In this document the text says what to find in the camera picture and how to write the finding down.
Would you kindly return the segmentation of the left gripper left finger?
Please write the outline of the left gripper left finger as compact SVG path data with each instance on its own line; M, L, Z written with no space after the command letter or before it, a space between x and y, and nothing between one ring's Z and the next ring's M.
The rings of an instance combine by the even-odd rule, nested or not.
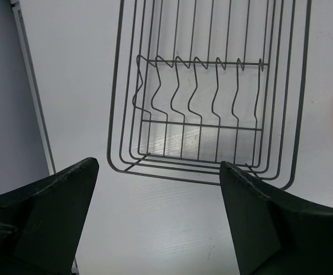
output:
M0 274L72 274L98 173L89 157L0 195Z

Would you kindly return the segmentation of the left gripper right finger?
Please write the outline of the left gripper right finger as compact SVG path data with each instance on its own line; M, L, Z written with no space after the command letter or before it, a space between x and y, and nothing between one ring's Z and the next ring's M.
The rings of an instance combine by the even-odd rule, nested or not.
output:
M333 208L222 162L220 186L241 274L333 274Z

